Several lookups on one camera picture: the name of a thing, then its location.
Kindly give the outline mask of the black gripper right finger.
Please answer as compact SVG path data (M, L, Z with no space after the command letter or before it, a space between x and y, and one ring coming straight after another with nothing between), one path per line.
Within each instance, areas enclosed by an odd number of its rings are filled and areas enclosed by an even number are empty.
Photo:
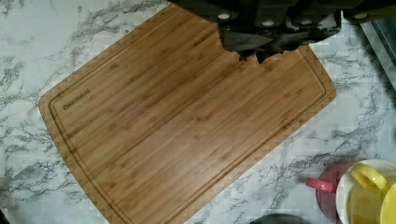
M294 51L300 46L317 43L340 32L339 29L313 29L297 33L281 34L273 41L256 49L258 63L263 63L266 59L282 54L284 51Z

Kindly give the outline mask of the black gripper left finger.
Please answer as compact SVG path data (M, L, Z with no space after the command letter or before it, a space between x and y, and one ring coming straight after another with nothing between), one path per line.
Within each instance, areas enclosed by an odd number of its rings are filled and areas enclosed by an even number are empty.
M264 62L274 55L271 50L271 42L275 39L275 32L271 30L240 30L235 31L231 27L218 27L219 38L223 48L230 52L236 52L240 61L246 61L255 56L258 62Z

